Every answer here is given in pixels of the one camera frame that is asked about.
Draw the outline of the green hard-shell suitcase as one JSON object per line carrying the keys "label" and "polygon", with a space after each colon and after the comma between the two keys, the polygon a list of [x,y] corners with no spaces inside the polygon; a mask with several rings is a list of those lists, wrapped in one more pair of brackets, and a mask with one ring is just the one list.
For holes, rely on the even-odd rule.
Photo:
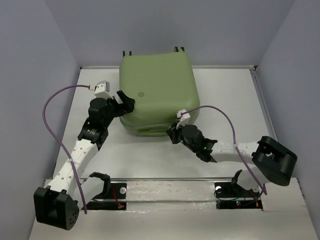
{"label": "green hard-shell suitcase", "polygon": [[119,89],[135,100],[134,111],[120,118],[132,135],[164,136],[183,109],[194,110],[191,123],[199,116],[200,96],[184,47],[151,55],[123,53]]}

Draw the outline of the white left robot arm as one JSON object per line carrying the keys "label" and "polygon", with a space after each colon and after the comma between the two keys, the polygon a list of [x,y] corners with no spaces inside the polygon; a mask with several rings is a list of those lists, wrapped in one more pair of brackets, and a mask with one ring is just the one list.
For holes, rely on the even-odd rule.
{"label": "white left robot arm", "polygon": [[89,162],[100,151],[113,119],[134,111],[135,100],[121,90],[117,91],[121,102],[108,92],[97,93],[89,103],[88,117],[77,137],[72,152],[56,176],[45,186],[38,187],[33,194],[37,222],[56,228],[70,230],[79,217],[79,212],[88,211],[87,204],[95,196],[104,198],[110,194],[110,176],[93,172],[88,179],[80,177]]}

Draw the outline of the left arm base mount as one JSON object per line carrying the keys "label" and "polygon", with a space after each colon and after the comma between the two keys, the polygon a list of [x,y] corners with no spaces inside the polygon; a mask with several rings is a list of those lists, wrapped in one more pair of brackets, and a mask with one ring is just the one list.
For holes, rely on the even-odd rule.
{"label": "left arm base mount", "polygon": [[87,205],[92,211],[125,211],[127,209],[127,183],[111,182],[109,192],[103,191]]}

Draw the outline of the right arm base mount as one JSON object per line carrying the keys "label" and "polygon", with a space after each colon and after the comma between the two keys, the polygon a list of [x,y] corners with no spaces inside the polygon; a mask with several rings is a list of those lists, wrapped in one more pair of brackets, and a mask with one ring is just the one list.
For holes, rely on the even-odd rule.
{"label": "right arm base mount", "polygon": [[262,192],[245,190],[233,186],[231,182],[215,182],[213,195],[218,210],[263,209]]}

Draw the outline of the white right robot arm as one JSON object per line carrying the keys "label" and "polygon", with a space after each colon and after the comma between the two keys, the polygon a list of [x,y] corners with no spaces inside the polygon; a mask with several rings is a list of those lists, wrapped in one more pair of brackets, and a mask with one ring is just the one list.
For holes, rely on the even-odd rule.
{"label": "white right robot arm", "polygon": [[250,143],[227,143],[204,137],[195,125],[176,124],[166,133],[172,144],[183,144],[203,162],[243,163],[244,169],[238,170],[230,183],[235,196],[267,183],[288,186],[298,160],[295,153],[270,136]]}

